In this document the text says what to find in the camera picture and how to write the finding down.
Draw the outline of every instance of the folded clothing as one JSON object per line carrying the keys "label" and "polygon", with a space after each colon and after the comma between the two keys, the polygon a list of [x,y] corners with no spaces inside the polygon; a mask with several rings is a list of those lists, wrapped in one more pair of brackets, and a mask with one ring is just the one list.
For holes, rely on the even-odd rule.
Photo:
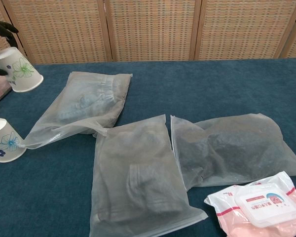
{"label": "folded clothing", "polygon": [[296,155],[279,126],[262,114],[197,123],[172,116],[171,133],[187,190],[248,183],[283,170],[296,175]]}
{"label": "folded clothing", "polygon": [[[259,193],[253,198],[246,199],[251,206],[252,212],[257,213],[257,217],[264,219],[266,227],[260,228],[249,220],[247,210],[239,207],[237,196],[248,193],[250,188],[260,189],[259,186],[276,187],[284,193],[279,195],[271,189],[265,195]],[[234,185],[223,189],[217,193],[208,195],[205,203],[215,208],[221,228],[230,237],[293,237],[296,236],[296,218],[282,221],[277,224],[279,219],[285,217],[284,212],[288,212],[287,218],[296,210],[296,188],[286,172],[280,172],[272,177],[264,178],[245,186]]]}
{"label": "folded clothing", "polygon": [[131,74],[72,72],[21,147],[35,149],[77,133],[105,132],[124,108]]}
{"label": "folded clothing", "polygon": [[164,115],[98,134],[90,237],[156,237],[205,218],[188,204]]}

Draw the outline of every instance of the white paper cup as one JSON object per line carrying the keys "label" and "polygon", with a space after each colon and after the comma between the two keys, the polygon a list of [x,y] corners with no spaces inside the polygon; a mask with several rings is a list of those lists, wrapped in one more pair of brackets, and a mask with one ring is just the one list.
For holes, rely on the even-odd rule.
{"label": "white paper cup", "polygon": [[16,47],[0,51],[0,69],[8,72],[6,80],[15,92],[33,90],[44,79]]}
{"label": "white paper cup", "polygon": [[18,159],[26,148],[18,147],[23,139],[13,127],[3,118],[0,118],[0,162],[10,162]]}

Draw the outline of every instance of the pink wet wipes package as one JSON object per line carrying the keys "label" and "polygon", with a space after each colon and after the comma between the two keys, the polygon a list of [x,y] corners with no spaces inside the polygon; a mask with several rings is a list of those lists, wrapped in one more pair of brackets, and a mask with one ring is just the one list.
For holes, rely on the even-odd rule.
{"label": "pink wet wipes package", "polygon": [[208,195],[229,237],[296,236],[296,189],[286,172]]}

